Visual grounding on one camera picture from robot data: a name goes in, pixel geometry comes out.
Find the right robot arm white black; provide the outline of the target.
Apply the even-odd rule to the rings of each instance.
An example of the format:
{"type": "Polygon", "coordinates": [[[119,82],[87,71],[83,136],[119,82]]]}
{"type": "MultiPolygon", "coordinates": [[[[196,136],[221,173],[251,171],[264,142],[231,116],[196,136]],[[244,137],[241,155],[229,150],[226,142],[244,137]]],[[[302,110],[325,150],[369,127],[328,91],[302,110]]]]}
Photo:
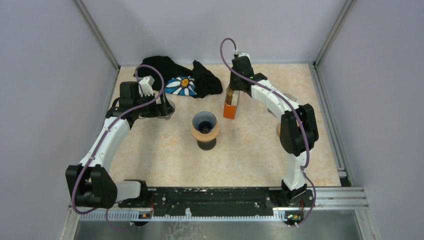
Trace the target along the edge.
{"type": "Polygon", "coordinates": [[[314,108],[301,105],[276,89],[262,73],[255,73],[247,53],[234,55],[230,87],[258,100],[279,118],[279,140],[288,154],[286,174],[282,180],[281,199],[295,206],[307,190],[304,175],[310,151],[319,139],[314,108]]]}

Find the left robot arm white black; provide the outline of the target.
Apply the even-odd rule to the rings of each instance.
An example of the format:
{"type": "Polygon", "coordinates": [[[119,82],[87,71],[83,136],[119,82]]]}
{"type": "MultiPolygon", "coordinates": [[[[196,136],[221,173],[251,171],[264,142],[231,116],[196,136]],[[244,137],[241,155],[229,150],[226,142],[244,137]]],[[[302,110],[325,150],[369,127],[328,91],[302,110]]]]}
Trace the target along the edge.
{"type": "Polygon", "coordinates": [[[130,179],[114,182],[109,174],[112,161],[138,119],[169,119],[175,107],[160,90],[153,90],[153,78],[125,81],[119,85],[120,96],[106,112],[102,131],[85,157],[77,165],[69,165],[65,178],[71,197],[71,206],[78,214],[78,207],[110,209],[114,204],[131,200],[138,207],[149,203],[150,193],[144,180],[130,179]]]}

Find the ribbed glass dripper cone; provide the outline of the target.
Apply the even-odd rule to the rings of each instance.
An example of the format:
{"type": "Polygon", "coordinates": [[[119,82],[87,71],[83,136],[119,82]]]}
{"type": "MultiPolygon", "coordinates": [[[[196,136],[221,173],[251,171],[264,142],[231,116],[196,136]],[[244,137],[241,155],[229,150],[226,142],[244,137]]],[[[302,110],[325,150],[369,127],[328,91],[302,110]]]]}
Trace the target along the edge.
{"type": "Polygon", "coordinates": [[[194,115],[192,126],[202,134],[211,132],[217,125],[216,116],[209,111],[201,111],[194,115]]]}

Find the orange coffee filter box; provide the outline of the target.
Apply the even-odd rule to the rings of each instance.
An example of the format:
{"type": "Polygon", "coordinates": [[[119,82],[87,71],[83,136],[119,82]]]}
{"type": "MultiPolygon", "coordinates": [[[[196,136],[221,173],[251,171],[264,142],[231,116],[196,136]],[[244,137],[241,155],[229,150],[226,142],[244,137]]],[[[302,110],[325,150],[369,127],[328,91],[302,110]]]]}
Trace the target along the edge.
{"type": "Polygon", "coordinates": [[[238,107],[240,97],[239,90],[233,90],[230,85],[227,86],[225,90],[225,101],[223,107],[223,117],[226,119],[233,120],[236,116],[236,111],[238,107]]]}

